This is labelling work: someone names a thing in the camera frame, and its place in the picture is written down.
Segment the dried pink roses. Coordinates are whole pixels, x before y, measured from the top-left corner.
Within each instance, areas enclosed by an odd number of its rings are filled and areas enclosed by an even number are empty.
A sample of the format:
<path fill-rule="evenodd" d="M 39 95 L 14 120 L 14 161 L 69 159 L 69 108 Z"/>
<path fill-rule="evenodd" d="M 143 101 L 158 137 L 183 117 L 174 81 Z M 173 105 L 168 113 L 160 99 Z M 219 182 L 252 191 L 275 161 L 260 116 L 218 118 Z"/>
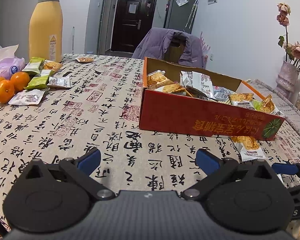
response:
<path fill-rule="evenodd" d="M 291 7 L 287 3 L 278 3 L 277 10 L 276 20 L 284 28 L 284 32 L 279 36 L 277 44 L 284 50 L 284 61 L 300 71 L 300 34 L 297 36 L 295 31 L 291 32 Z"/>

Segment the silver yellow long snack bag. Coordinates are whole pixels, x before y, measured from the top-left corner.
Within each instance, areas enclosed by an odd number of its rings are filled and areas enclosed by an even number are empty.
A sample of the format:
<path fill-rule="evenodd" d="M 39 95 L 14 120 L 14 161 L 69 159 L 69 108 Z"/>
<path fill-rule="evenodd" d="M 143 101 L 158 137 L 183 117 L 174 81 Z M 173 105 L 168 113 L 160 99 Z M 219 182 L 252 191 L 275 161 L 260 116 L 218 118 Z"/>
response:
<path fill-rule="evenodd" d="M 213 86 L 213 94 L 217 101 L 225 102 L 229 99 L 229 95 L 234 94 L 234 92 L 224 87 Z"/>

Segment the grey refrigerator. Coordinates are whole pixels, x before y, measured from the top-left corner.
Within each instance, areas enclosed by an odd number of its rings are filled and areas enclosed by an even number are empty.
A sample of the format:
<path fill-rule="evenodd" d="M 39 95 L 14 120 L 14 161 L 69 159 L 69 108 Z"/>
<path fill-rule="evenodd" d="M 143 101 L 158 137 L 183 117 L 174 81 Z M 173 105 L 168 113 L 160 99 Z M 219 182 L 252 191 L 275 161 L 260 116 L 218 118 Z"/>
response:
<path fill-rule="evenodd" d="M 168 0 L 164 28 L 192 32 L 198 8 L 197 0 Z"/>

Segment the oat crisp packet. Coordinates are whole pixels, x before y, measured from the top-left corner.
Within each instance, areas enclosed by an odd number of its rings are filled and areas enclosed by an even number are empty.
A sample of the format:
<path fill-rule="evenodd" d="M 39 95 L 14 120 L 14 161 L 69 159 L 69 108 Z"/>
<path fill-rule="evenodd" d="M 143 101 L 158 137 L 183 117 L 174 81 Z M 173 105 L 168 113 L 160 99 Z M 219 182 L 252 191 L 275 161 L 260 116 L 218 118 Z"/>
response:
<path fill-rule="evenodd" d="M 147 75 L 147 88 L 150 90 L 155 90 L 159 87 L 172 84 L 174 84 L 174 82 L 165 76 L 164 70 L 156 70 L 155 72 Z"/>

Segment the wooden chair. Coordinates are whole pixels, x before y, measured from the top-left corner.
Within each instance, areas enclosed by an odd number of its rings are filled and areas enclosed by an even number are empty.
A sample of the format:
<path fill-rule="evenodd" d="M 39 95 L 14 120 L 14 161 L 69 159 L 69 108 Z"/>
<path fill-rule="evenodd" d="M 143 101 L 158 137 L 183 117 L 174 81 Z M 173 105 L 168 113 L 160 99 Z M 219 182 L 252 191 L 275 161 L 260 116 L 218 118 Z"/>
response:
<path fill-rule="evenodd" d="M 178 64 L 184 49 L 185 41 L 179 38 L 173 38 L 164 55 L 164 60 Z"/>

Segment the pumpkin seed crisp packet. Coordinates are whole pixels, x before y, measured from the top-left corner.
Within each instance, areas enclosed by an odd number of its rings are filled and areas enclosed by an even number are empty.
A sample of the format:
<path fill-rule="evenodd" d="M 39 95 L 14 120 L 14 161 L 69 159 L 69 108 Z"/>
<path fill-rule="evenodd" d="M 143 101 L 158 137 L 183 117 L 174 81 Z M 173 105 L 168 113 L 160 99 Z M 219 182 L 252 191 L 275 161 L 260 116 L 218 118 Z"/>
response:
<path fill-rule="evenodd" d="M 267 159 L 259 143 L 253 137 L 237 136 L 231 137 L 231 139 L 234 142 L 243 162 Z"/>

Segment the white nutrition label packet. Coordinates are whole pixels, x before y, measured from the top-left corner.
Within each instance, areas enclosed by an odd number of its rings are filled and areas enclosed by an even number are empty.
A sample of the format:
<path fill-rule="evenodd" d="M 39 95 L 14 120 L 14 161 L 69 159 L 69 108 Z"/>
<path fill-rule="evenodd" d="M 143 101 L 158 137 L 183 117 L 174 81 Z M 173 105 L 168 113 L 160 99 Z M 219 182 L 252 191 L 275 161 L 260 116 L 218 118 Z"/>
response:
<path fill-rule="evenodd" d="M 210 77 L 199 72 L 180 72 L 180 84 L 195 98 L 215 100 Z"/>

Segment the yellow thermos bottle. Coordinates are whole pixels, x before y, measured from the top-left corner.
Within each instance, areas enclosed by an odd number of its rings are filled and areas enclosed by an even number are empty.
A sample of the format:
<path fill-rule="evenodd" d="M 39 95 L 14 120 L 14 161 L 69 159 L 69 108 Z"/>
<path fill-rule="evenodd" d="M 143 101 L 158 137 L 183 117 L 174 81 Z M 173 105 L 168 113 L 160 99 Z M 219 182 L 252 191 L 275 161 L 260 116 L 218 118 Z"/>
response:
<path fill-rule="evenodd" d="M 29 57 L 61 62 L 62 30 L 59 0 L 38 0 L 29 23 Z"/>

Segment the orange cardboard box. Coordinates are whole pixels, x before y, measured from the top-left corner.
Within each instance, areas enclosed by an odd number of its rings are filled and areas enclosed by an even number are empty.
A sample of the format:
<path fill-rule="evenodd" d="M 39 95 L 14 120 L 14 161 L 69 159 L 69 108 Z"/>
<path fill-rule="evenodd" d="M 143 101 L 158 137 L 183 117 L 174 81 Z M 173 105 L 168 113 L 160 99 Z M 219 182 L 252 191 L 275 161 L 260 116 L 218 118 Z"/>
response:
<path fill-rule="evenodd" d="M 165 76 L 174 82 L 180 80 L 182 71 L 203 73 L 211 78 L 214 85 L 220 85 L 234 92 L 253 93 L 257 100 L 265 99 L 265 96 L 243 80 L 202 68 L 186 67 L 146 57 L 142 74 L 140 129 L 207 137 L 243 135 L 257 140 L 273 140 L 285 120 L 282 116 L 221 102 L 150 90 L 147 75 L 156 70 L 165 71 Z"/>

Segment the purple tissue pack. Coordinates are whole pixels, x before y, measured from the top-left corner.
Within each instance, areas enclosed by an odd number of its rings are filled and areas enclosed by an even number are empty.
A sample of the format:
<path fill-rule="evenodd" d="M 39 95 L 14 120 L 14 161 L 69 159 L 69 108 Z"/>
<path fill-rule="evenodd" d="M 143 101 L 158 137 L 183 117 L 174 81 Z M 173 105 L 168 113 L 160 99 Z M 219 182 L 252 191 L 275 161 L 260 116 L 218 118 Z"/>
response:
<path fill-rule="evenodd" d="M 25 67 L 25 59 L 15 56 L 19 45 L 8 46 L 0 49 L 0 77 L 10 79 L 13 74 L 20 72 Z"/>

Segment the purple jacket on chair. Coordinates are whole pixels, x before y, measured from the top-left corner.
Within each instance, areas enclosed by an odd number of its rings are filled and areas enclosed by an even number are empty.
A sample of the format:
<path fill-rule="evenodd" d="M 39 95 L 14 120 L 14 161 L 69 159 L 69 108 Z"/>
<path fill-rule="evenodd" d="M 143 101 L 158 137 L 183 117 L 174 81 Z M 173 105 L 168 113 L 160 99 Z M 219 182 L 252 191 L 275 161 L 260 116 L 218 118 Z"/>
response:
<path fill-rule="evenodd" d="M 205 69 L 201 40 L 183 31 L 165 28 L 151 28 L 132 55 L 133 59 L 150 57 L 163 60 L 174 41 L 179 41 L 183 49 L 177 64 Z"/>

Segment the dark entrance door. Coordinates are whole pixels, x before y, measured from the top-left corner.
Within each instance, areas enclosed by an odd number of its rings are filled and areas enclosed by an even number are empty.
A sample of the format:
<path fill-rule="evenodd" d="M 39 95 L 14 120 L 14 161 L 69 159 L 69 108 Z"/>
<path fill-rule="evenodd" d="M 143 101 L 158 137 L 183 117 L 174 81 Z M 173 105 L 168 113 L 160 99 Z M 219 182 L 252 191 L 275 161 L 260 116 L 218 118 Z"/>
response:
<path fill-rule="evenodd" d="M 112 51 L 132 53 L 152 28 L 157 0 L 117 0 Z"/>

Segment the pink ceramic vase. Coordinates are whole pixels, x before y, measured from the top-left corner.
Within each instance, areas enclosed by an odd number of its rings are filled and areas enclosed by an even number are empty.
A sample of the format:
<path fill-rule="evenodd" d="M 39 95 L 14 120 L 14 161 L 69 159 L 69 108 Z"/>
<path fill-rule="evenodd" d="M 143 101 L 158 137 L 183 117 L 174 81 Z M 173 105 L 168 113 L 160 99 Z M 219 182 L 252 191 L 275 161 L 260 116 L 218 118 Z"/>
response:
<path fill-rule="evenodd" d="M 277 75 L 277 90 L 283 94 L 285 98 L 294 92 L 295 85 L 299 77 L 300 70 L 291 63 L 283 61 L 281 69 Z"/>

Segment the green packet near tangerines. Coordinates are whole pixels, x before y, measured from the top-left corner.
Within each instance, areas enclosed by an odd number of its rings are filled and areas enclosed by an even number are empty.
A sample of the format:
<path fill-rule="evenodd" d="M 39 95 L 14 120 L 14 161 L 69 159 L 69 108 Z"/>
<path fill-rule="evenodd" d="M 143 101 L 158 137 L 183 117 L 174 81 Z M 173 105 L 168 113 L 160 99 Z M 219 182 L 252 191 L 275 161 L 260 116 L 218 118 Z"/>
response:
<path fill-rule="evenodd" d="M 29 63 L 23 68 L 23 72 L 26 72 L 29 76 L 40 74 L 44 61 L 45 59 L 42 57 L 32 57 Z"/>

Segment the calligraphy print tablecloth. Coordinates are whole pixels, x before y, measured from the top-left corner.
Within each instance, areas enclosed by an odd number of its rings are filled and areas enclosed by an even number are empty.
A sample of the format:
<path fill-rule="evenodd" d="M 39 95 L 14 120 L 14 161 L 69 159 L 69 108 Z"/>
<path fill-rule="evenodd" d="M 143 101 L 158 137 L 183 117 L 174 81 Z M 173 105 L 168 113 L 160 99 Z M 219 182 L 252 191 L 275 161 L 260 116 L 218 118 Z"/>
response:
<path fill-rule="evenodd" d="M 25 166 L 39 158 L 58 163 L 96 147 L 101 165 L 92 178 L 113 191 L 165 191 L 175 195 L 204 173 L 196 151 L 237 158 L 227 136 L 142 131 L 139 116 L 143 61 L 96 56 L 90 64 L 67 56 L 58 77 L 72 88 L 51 89 L 39 106 L 0 104 L 0 221 L 2 202 Z"/>

